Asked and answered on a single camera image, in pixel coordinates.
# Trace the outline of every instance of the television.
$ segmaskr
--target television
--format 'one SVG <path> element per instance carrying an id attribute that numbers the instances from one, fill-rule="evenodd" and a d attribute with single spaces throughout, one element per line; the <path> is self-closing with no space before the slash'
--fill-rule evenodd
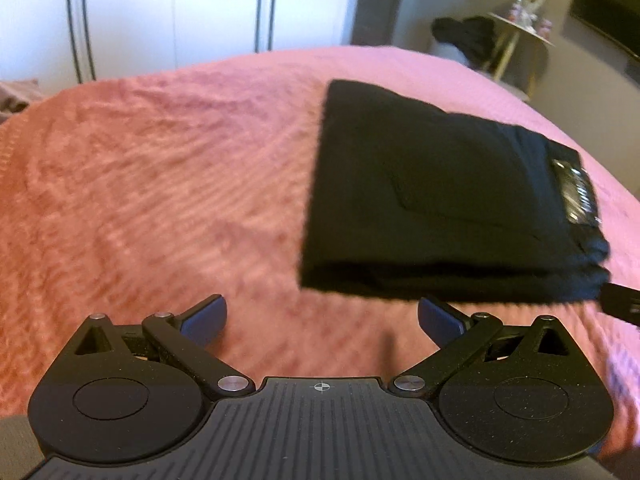
<path id="1" fill-rule="evenodd" d="M 570 13 L 640 60 L 640 0 L 573 0 Z"/>

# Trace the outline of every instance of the white wardrobe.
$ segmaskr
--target white wardrobe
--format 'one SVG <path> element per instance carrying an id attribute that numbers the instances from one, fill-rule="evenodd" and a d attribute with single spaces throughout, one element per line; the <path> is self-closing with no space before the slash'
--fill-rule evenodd
<path id="1" fill-rule="evenodd" d="M 2 0 L 0 78 L 46 93 L 241 54 L 348 44 L 357 0 Z"/>

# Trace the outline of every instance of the black folded cloth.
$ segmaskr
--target black folded cloth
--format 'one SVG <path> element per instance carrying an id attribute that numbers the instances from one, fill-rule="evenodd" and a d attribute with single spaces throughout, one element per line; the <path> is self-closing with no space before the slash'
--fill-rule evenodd
<path id="1" fill-rule="evenodd" d="M 461 22 L 437 18 L 431 23 L 431 33 L 437 42 L 455 46 L 473 67 L 480 67 L 494 50 L 494 25 L 494 20 L 485 16 L 474 16 Z"/>
<path id="2" fill-rule="evenodd" d="M 609 280 L 596 217 L 575 150 L 521 126 L 336 80 L 300 283 L 406 300 L 590 300 Z"/>

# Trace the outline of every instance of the grooved plastic surface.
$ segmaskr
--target grooved plastic surface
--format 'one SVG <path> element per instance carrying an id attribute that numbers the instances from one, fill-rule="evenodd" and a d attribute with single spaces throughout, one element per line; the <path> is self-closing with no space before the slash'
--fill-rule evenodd
<path id="1" fill-rule="evenodd" d="M 453 440 L 430 407 L 375 379 L 270 378 L 244 399 L 221 400 L 183 446 L 129 466 L 51 458 L 35 480 L 611 480 L 585 458 L 553 468 L 494 462 Z"/>

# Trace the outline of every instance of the textured blanket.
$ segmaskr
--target textured blanket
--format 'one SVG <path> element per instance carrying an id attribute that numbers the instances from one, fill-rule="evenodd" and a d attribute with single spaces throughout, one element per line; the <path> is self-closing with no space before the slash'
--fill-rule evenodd
<path id="1" fill-rule="evenodd" d="M 521 124 L 577 148 L 481 75 L 395 48 L 261 54 L 85 84 L 34 104 L 0 126 L 0 415 L 25 412 L 88 314 L 140 322 L 214 292 L 229 304 L 214 350 L 257 383 L 266 375 L 388 378 L 436 350 L 414 303 L 296 282 L 334 78 Z M 640 288 L 640 203 L 581 155 L 600 199 L 612 280 Z M 481 309 L 507 324 L 558 316 L 615 399 L 605 452 L 640 443 L 634 327 L 594 303 Z"/>

